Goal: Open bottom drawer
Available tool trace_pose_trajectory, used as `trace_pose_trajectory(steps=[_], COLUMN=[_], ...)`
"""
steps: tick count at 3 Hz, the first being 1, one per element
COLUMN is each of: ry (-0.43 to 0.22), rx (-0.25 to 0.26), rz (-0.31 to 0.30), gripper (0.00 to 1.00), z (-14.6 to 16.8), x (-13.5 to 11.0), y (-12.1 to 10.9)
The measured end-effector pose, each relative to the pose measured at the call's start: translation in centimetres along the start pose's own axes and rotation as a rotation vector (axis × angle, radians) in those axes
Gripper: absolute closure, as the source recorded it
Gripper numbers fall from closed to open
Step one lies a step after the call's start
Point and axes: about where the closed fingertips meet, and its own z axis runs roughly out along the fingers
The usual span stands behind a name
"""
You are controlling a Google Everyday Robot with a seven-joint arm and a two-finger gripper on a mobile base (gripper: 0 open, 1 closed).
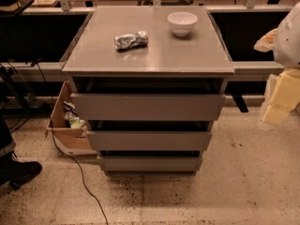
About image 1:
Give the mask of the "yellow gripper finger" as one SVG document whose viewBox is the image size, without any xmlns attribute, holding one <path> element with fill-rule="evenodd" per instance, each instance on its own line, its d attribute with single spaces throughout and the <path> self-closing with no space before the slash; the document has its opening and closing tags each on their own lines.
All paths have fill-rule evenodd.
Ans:
<svg viewBox="0 0 300 225">
<path fill-rule="evenodd" d="M 278 126 L 300 103 L 300 70 L 288 68 L 271 74 L 265 88 L 261 122 Z"/>
<path fill-rule="evenodd" d="M 273 29 L 262 36 L 259 40 L 256 41 L 254 49 L 258 52 L 267 53 L 274 49 L 275 36 L 277 34 L 277 29 Z"/>
</svg>

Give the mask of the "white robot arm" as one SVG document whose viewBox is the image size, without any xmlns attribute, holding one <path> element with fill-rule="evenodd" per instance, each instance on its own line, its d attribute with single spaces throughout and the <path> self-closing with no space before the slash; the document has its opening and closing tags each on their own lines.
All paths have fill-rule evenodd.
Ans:
<svg viewBox="0 0 300 225">
<path fill-rule="evenodd" d="M 276 29 L 254 45 L 259 52 L 272 51 L 274 60 L 285 67 L 276 79 L 270 98 L 265 100 L 261 121 L 281 124 L 300 103 L 300 3 L 297 3 Z"/>
</svg>

